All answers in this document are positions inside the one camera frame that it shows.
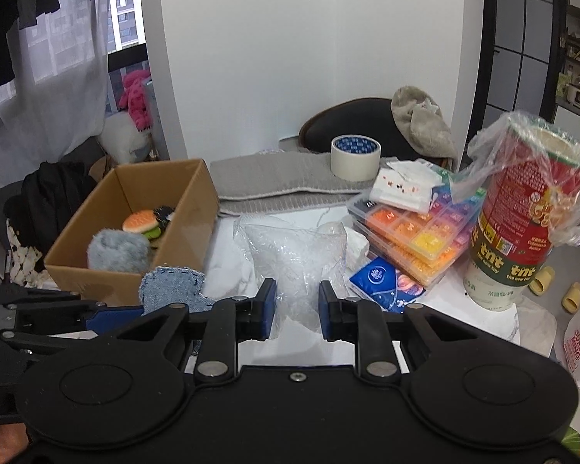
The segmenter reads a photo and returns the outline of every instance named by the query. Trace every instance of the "hamburger toy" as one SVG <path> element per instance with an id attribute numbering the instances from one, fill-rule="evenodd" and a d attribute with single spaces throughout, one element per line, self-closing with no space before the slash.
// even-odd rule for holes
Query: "hamburger toy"
<path id="1" fill-rule="evenodd" d="M 156 239 L 161 235 L 161 228 L 151 209 L 144 209 L 130 215 L 122 224 L 125 232 L 142 234 L 147 239 Z"/>

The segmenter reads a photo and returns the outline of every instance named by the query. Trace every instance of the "human hand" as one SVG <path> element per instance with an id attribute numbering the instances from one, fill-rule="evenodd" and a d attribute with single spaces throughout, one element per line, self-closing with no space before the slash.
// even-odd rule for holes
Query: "human hand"
<path id="1" fill-rule="evenodd" d="M 0 426 L 0 464 L 7 463 L 28 446 L 26 426 L 7 424 Z"/>

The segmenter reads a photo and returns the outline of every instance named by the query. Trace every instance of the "white tape roll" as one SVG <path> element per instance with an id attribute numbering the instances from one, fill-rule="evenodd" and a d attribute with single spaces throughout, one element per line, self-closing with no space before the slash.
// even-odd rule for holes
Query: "white tape roll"
<path id="1" fill-rule="evenodd" d="M 380 150 L 380 143 L 366 136 L 337 136 L 331 142 L 331 171 L 346 181 L 376 179 Z"/>

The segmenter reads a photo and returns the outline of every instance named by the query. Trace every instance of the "gray fluffy toy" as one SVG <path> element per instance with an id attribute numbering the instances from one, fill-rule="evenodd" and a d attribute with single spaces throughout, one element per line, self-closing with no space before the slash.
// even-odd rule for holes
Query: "gray fluffy toy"
<path id="1" fill-rule="evenodd" d="M 112 272 L 148 271 L 152 249 L 142 234 L 103 229 L 88 246 L 88 268 Z"/>

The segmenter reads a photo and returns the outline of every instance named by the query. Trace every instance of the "vinda logo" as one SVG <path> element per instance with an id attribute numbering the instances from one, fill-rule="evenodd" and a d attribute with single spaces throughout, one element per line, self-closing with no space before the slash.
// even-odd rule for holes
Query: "vinda logo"
<path id="1" fill-rule="evenodd" d="M 384 281 L 386 273 L 387 271 L 384 267 L 375 266 L 369 271 L 369 274 L 367 274 L 367 279 L 371 282 L 371 284 L 379 285 L 382 281 Z"/>

